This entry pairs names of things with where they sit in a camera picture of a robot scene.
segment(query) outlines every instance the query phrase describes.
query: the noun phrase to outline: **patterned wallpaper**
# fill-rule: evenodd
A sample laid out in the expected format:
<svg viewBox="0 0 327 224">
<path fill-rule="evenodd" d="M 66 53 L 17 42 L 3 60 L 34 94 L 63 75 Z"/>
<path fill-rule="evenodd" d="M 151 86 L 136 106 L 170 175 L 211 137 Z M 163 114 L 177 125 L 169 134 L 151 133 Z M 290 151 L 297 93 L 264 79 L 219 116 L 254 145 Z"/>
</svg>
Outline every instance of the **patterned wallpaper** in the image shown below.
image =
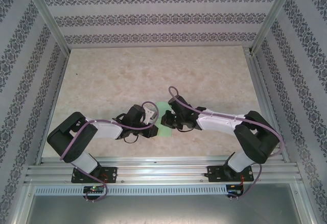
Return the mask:
<svg viewBox="0 0 327 224">
<path fill-rule="evenodd" d="M 250 47 L 274 0 L 45 0 L 71 48 Z"/>
<path fill-rule="evenodd" d="M 256 54 L 318 223 L 327 223 L 326 3 L 286 0 Z"/>
<path fill-rule="evenodd" d="M 0 0 L 0 223 L 35 163 L 66 57 L 31 0 Z"/>
</svg>

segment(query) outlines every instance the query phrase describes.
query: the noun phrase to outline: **table surface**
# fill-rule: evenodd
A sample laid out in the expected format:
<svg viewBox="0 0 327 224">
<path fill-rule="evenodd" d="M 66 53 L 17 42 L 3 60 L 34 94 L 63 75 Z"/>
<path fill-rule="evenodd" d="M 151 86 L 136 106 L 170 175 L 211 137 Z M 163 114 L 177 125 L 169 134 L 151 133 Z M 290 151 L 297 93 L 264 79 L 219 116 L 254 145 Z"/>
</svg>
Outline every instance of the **table surface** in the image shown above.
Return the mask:
<svg viewBox="0 0 327 224">
<path fill-rule="evenodd" d="M 246 114 L 260 111 L 241 46 L 74 49 L 69 58 L 49 132 L 80 111 L 111 119 L 144 101 L 167 102 L 169 86 L 193 107 Z M 230 155 L 236 137 L 193 130 L 172 137 L 139 137 L 134 144 L 93 139 L 94 157 L 182 157 Z M 46 143 L 43 157 L 58 157 Z"/>
</svg>

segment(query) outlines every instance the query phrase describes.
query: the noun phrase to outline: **enclosure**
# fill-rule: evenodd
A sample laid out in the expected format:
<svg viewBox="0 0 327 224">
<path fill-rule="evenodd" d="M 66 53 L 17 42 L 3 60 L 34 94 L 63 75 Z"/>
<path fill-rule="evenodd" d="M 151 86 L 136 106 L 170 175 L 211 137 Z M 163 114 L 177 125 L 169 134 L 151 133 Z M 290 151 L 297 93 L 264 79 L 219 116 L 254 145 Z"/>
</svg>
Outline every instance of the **enclosure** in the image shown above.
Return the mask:
<svg viewBox="0 0 327 224">
<path fill-rule="evenodd" d="M 327 223 L 326 8 L 327 0 L 0 0 L 0 223 Z M 286 148 L 262 173 L 251 166 L 258 181 L 237 201 L 225 195 L 240 182 L 207 176 L 242 149 L 233 135 L 92 139 L 86 151 L 117 170 L 108 197 L 87 203 L 92 184 L 71 182 L 74 167 L 49 133 L 76 111 L 112 119 L 134 104 L 167 103 L 169 86 L 194 108 L 258 111 Z"/>
</svg>

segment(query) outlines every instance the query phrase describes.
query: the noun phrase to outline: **black mounting bracket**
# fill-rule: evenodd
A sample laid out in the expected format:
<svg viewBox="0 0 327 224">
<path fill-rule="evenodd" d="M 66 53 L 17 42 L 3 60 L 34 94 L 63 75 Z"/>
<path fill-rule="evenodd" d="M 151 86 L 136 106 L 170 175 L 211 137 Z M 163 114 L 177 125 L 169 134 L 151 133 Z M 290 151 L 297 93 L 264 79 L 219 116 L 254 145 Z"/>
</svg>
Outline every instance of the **black mounting bracket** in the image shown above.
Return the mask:
<svg viewBox="0 0 327 224">
<path fill-rule="evenodd" d="M 251 166 L 246 167 L 242 172 L 235 173 L 233 178 L 228 177 L 224 173 L 223 165 L 211 165 L 207 167 L 207 173 L 204 174 L 208 177 L 209 182 L 253 182 L 253 171 Z"/>
<path fill-rule="evenodd" d="M 97 178 L 104 183 L 116 183 L 117 167 L 101 167 Z M 72 183 L 99 183 L 98 181 L 84 175 L 78 169 L 74 168 Z"/>
</svg>

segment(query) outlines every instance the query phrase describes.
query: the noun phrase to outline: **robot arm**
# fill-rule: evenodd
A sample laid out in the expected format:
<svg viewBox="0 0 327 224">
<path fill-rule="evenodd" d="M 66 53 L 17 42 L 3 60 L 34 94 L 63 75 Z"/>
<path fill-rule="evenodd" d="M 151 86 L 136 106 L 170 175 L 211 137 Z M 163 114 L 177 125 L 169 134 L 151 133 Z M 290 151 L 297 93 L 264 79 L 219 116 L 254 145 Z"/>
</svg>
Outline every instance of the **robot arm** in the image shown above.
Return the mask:
<svg viewBox="0 0 327 224">
<path fill-rule="evenodd" d="M 183 104 L 190 106 L 182 96 L 177 95 L 176 98 Z M 171 111 L 166 111 L 161 119 L 161 124 L 164 126 L 182 130 L 185 125 L 190 129 L 215 130 L 237 137 L 242 149 L 233 153 L 224 165 L 224 174 L 231 180 L 247 166 L 253 163 L 265 163 L 279 143 L 278 138 L 268 130 L 260 126 L 236 120 L 236 118 L 244 118 L 271 127 L 269 123 L 255 111 L 250 111 L 245 115 L 229 115 L 216 113 L 204 107 L 196 108 L 196 110 L 211 114 L 205 115 L 182 106 L 173 98 L 168 103 L 172 107 L 174 114 L 172 114 Z M 212 114 L 227 115 L 227 117 L 233 117 L 234 119 L 212 116 Z"/>
<path fill-rule="evenodd" d="M 121 114 L 111 121 L 128 127 L 143 128 L 155 116 L 155 112 L 139 105 L 134 105 L 126 114 Z M 80 112 L 75 112 L 48 135 L 47 141 L 61 157 L 66 151 L 63 157 L 64 162 L 71 163 L 96 178 L 99 177 L 101 166 L 85 151 L 85 148 L 93 138 L 119 140 L 128 137 L 130 134 L 150 138 L 156 136 L 158 132 L 156 126 L 145 130 L 133 130 L 108 123 L 108 121 L 95 120 L 80 132 L 74 144 L 67 151 L 67 147 L 74 138 L 74 133 L 77 133 L 82 126 L 91 120 L 84 117 Z"/>
</svg>

